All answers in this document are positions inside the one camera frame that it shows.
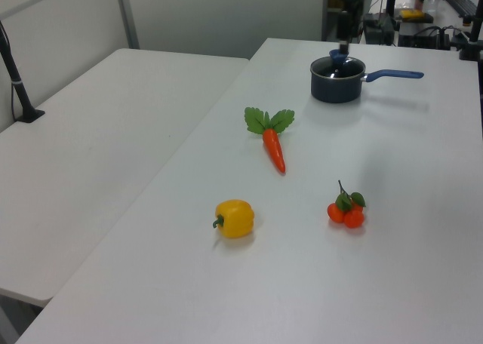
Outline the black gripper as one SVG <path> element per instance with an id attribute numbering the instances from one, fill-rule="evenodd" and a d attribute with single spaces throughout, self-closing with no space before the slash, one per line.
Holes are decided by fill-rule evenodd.
<path id="1" fill-rule="evenodd" d="M 337 16 L 337 38 L 339 43 L 339 53 L 349 53 L 349 40 L 352 35 L 352 16 L 348 11 L 341 11 Z"/>

